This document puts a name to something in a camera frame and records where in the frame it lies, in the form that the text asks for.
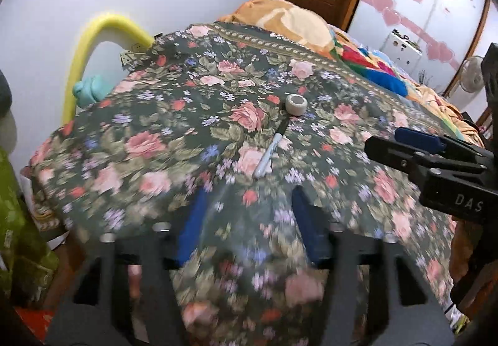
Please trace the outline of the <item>grey tape roll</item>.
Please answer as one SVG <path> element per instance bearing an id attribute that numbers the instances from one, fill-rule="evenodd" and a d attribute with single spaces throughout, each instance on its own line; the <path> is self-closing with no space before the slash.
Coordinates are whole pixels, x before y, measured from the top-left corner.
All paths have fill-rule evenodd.
<path id="1" fill-rule="evenodd" d="M 289 94 L 285 99 L 285 110 L 293 117 L 300 117 L 306 113 L 308 102 L 299 94 Z"/>

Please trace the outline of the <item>grey black marker pen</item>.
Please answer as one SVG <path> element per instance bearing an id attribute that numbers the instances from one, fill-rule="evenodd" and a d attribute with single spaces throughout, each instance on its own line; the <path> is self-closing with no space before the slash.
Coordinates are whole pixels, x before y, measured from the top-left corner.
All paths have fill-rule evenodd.
<path id="1" fill-rule="evenodd" d="M 256 168 L 252 174 L 253 178 L 259 179 L 263 177 L 264 174 L 266 173 L 271 156 L 276 150 L 278 144 L 280 143 L 280 140 L 283 138 L 288 125 L 289 125 L 289 118 L 284 119 L 280 123 L 279 127 L 277 128 L 273 136 L 271 143 L 269 144 L 268 148 L 264 151 L 259 163 L 256 165 Z"/>

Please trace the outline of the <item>white standing fan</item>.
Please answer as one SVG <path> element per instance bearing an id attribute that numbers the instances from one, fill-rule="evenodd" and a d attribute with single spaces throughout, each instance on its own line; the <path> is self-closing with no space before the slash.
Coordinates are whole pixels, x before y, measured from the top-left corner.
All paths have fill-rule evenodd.
<path id="1" fill-rule="evenodd" d="M 484 76 L 481 70 L 481 56 L 471 56 L 463 62 L 459 71 L 460 87 L 467 93 L 476 93 L 484 87 Z"/>

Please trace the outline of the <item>colourful fleece blanket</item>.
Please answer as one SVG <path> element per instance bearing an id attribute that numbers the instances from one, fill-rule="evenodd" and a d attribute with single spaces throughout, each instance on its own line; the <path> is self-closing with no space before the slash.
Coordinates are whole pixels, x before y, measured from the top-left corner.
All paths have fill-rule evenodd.
<path id="1" fill-rule="evenodd" d="M 334 38 L 335 55 L 351 70 L 402 97 L 409 96 L 408 74 L 385 53 L 358 43 L 344 30 L 328 25 Z"/>

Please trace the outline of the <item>red floral box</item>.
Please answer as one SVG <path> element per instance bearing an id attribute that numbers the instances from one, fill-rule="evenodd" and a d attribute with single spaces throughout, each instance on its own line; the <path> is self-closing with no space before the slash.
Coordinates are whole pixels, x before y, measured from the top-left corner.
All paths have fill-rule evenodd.
<path id="1" fill-rule="evenodd" d="M 54 317 L 53 311 L 33 310 L 21 307 L 15 307 L 14 310 L 18 313 L 22 322 L 31 330 L 37 339 L 43 340 L 46 336 L 48 327 Z"/>

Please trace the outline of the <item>green patterned fabric bag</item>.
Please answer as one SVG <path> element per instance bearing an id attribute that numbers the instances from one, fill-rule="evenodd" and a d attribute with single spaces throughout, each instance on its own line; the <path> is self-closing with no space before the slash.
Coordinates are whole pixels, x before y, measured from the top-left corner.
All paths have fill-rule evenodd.
<path id="1" fill-rule="evenodd" d="M 13 304 L 40 308 L 59 260 L 35 227 L 6 151 L 1 151 L 1 291 Z"/>

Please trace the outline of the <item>orange cream blanket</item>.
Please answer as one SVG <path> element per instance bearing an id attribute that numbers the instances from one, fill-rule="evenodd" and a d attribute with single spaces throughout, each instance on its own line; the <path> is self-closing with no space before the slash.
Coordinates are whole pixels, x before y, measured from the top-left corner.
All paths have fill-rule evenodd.
<path id="1" fill-rule="evenodd" d="M 250 0 L 230 15 L 218 19 L 260 27 L 275 32 L 321 56 L 332 58 L 335 37 L 325 20 L 315 12 L 283 0 Z"/>

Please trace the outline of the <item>dark floral bedspread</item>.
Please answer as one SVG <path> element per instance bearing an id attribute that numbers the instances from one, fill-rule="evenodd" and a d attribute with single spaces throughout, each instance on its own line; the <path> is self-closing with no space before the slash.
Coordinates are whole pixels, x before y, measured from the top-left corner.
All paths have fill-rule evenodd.
<path id="1" fill-rule="evenodd" d="M 286 112 L 289 94 L 307 100 L 304 115 Z M 266 173 L 253 178 L 286 118 Z M 141 234 L 205 189 L 202 239 L 173 274 L 187 328 L 217 345 L 304 345 L 326 276 L 306 259 L 296 186 L 352 231 L 397 236 L 449 301 L 453 223 L 364 151 L 399 127 L 449 133 L 421 105 L 276 33 L 193 25 L 160 38 L 110 95 L 46 139 L 31 157 L 35 200 L 90 244 Z"/>

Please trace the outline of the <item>teal plush toy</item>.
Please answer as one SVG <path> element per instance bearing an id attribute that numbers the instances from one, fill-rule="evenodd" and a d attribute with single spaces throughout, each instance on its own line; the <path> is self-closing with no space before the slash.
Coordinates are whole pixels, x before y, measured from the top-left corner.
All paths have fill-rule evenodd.
<path id="1" fill-rule="evenodd" d="M 73 96 L 79 108 L 87 108 L 102 101 L 112 90 L 113 85 L 104 77 L 90 76 L 74 84 Z"/>

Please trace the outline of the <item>dark green cushion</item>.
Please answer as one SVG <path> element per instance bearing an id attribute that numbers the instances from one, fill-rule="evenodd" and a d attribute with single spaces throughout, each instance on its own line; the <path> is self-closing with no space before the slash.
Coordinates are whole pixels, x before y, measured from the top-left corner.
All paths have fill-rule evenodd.
<path id="1" fill-rule="evenodd" d="M 4 118 L 10 111 L 13 98 L 4 74 L 0 71 L 0 118 Z"/>

